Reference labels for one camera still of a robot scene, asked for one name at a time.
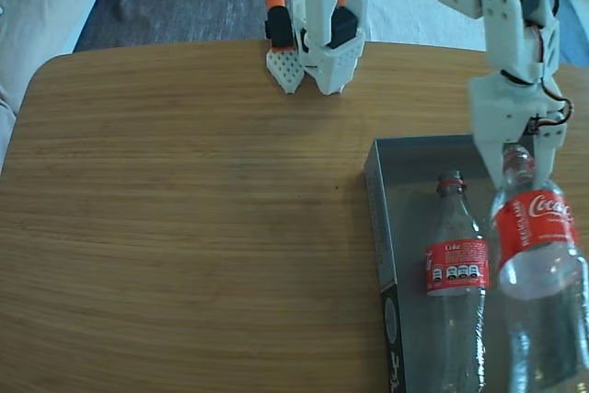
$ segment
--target coca-cola label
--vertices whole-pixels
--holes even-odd
[[[552,241],[575,242],[570,205],[553,191],[531,191],[512,198],[495,215],[501,240],[501,268],[526,249]]]
[[[432,244],[425,259],[427,292],[457,287],[487,287],[489,260],[484,239]]]

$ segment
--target box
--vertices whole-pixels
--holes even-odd
[[[365,164],[391,392],[428,391],[439,330],[425,293],[425,249],[438,207],[437,176],[460,170],[484,227],[495,189],[471,136],[375,140]],[[501,295],[485,303],[486,391],[507,391],[511,366]]]

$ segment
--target coca-cola bottle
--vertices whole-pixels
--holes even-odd
[[[550,180],[535,185],[534,159],[520,145],[503,152],[491,219],[512,348],[509,391],[589,392],[587,262],[562,191]]]
[[[432,393],[475,393],[485,386],[483,313],[489,280],[487,245],[470,214],[459,171],[440,175],[440,205],[426,252],[435,348]]]

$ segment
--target white robotic arm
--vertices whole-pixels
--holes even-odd
[[[552,76],[559,65],[559,22],[551,0],[439,0],[463,14],[484,17],[487,59],[495,72],[469,82],[474,140],[496,187],[502,182],[502,149],[525,133],[534,135],[537,180],[552,172],[566,121],[563,98]],[[298,61],[324,94],[352,80],[364,49],[367,0],[293,0]],[[355,32],[350,34],[350,26]]]

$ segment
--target wooden table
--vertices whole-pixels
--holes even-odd
[[[41,68],[0,179],[0,391],[387,391],[364,160],[466,133],[483,54],[369,44],[343,94],[285,96],[266,48]],[[589,75],[559,80],[556,178],[587,238]]]

